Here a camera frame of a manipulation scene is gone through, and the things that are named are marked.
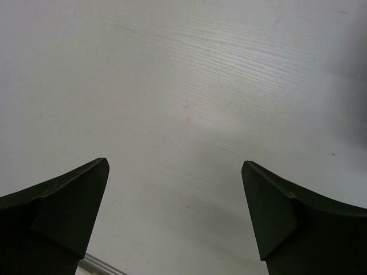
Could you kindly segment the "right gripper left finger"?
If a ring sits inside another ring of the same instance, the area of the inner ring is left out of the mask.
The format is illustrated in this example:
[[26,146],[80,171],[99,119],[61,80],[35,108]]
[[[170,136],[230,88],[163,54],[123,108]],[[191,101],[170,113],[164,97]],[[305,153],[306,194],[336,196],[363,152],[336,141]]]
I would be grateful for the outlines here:
[[75,274],[109,171],[107,159],[97,158],[1,197],[1,274]]

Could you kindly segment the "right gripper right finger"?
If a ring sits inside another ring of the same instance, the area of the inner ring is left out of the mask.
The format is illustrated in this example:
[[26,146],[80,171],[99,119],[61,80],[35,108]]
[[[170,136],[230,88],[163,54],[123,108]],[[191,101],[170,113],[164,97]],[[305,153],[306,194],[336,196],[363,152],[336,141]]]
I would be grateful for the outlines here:
[[269,274],[366,274],[366,209],[287,181],[252,161],[242,179]]

